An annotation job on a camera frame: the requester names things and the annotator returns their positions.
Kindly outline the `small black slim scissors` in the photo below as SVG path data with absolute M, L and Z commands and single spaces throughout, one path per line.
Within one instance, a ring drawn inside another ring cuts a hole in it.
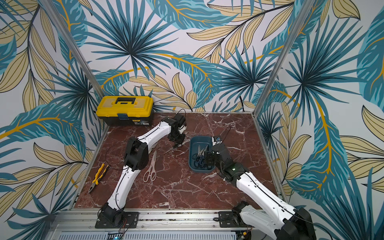
M 167 150 L 164 155 L 174 151 L 175 149 L 179 148 L 179 147 L 182 147 L 183 145 L 182 144 L 175 144 L 174 146 L 172 146 L 169 150 Z

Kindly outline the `blue handled scissors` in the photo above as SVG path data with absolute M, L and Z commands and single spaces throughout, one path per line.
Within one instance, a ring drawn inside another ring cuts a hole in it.
M 203 150 L 205 149 L 204 148 L 201 148 L 200 146 L 198 147 L 198 152 L 196 154 L 193 155 L 193 160 L 194 160 L 194 167 L 196 169 L 203 169 L 202 168 L 202 153 L 203 153 Z

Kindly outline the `large black handled scissors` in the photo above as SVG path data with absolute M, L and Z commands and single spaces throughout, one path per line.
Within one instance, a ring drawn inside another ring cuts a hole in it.
M 213 162 L 209 150 L 209 146 L 205 147 L 202 153 L 202 168 L 206 168 L 208 170 L 211 170 L 213 168 Z

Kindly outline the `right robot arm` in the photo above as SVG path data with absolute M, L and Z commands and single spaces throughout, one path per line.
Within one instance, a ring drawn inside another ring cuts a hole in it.
M 242 222 L 255 227 L 273 240 L 315 240 L 316 233 L 310 213 L 296 209 L 265 187 L 241 163 L 234 162 L 223 143 L 204 153 L 208 163 L 214 164 L 219 176 L 248 195 L 265 212 L 251 205 L 238 207 Z

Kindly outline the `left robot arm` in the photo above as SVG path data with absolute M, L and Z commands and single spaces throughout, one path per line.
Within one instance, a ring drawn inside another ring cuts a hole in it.
M 147 166 L 151 150 L 164 137 L 174 142 L 176 147 L 182 145 L 186 128 L 185 115 L 176 114 L 172 118 L 163 118 L 147 133 L 129 138 L 121 176 L 112 195 L 101 207 L 96 228 L 101 228 L 103 222 L 107 224 L 107 228 L 120 228 L 125 225 L 127 218 L 124 217 L 124 208 L 128 193 L 138 174 Z

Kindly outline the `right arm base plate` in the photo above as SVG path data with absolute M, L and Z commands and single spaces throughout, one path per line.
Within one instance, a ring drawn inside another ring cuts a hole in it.
M 257 227 L 258 223 L 251 219 L 248 212 L 219 212 L 213 220 L 218 222 L 221 228 L 246 228 Z

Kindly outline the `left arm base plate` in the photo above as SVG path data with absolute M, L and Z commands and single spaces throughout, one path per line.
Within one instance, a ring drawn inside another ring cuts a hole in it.
M 120 212 L 116 217 L 100 213 L 95 224 L 96 229 L 135 229 L 139 220 L 139 212 Z

